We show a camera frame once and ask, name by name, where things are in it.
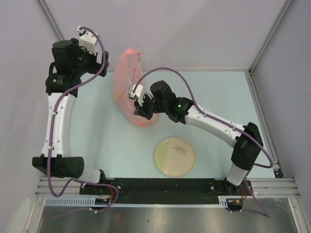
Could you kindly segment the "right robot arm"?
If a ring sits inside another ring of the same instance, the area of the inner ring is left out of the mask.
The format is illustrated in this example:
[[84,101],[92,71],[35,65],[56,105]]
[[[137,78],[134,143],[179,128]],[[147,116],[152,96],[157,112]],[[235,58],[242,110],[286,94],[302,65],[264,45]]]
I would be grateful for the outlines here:
[[165,81],[150,87],[151,95],[140,84],[132,85],[129,98],[134,100],[134,114],[150,120],[154,114],[164,113],[175,123],[202,129],[233,148],[232,165],[224,180],[224,189],[230,195],[242,188],[246,174],[254,166],[263,145],[256,124],[236,124],[196,106],[193,100],[177,97]]

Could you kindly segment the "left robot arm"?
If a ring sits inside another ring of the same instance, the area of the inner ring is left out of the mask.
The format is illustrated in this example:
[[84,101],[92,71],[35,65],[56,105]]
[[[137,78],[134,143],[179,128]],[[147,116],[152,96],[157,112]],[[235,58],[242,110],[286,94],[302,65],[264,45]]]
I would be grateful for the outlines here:
[[86,73],[104,77],[108,52],[102,53],[97,62],[98,40],[76,39],[55,42],[52,46],[54,62],[50,64],[45,81],[48,95],[48,125],[41,155],[33,157],[32,165],[45,175],[57,178],[79,179],[90,183],[97,194],[107,190],[103,171],[87,167],[81,156],[72,156],[70,127],[73,109],[81,86],[81,77]]

